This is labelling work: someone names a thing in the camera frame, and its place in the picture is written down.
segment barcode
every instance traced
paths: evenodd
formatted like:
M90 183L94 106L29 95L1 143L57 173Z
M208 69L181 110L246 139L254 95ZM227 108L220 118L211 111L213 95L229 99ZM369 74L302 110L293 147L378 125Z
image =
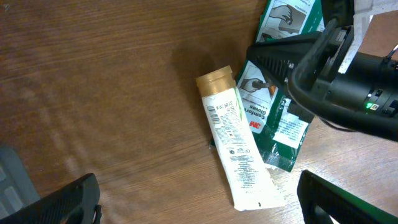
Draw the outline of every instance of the barcode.
M207 110L209 111L210 118L214 122L214 124L221 124L220 118L218 117L214 106L208 106Z

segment gray object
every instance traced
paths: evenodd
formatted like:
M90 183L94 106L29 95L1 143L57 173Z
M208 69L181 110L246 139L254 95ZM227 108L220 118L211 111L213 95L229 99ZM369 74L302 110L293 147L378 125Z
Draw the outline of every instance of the gray object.
M0 219L39 199L16 152L0 145Z
M292 23L291 25L289 25L286 21L284 21L283 19L280 20L279 23L279 30L281 31L287 31L289 33L296 33L298 34L300 32L301 26L304 23L305 20L305 14L298 11L297 9L295 9L292 6L287 6L290 8L290 10L292 11Z

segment black object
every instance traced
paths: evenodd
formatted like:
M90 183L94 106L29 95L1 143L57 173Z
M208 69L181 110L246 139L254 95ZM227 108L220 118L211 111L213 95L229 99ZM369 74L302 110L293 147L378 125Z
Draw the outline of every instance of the black object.
M354 37L352 27L341 27L352 25L348 18L353 5L353 1L322 1L323 12L333 8L322 33L254 44L247 58L301 107L293 111L300 119L311 113L348 129L398 141L398 62L390 54L357 53L347 72L338 73Z
M100 223L100 188L94 174L83 177L62 189L0 220L0 224L89 224Z
M16 152L0 146L0 219L40 199Z
M305 223L398 223L398 218L305 170L297 187Z

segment gold cap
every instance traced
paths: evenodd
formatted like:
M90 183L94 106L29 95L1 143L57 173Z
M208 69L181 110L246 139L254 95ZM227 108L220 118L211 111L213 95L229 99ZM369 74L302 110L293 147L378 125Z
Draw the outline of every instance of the gold cap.
M232 79L231 67L225 66L217 71L210 72L197 78L197 86L202 97L211 96L236 86Z

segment wood grain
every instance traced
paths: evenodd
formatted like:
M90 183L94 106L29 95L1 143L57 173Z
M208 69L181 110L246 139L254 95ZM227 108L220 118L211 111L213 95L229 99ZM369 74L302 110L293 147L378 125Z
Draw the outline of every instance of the wood grain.
M103 223L300 223L295 191L309 169L398 215L397 143L318 119L292 173L272 172L287 206L233 208L194 78L239 72L265 1L3 3L0 140L41 196L94 172Z

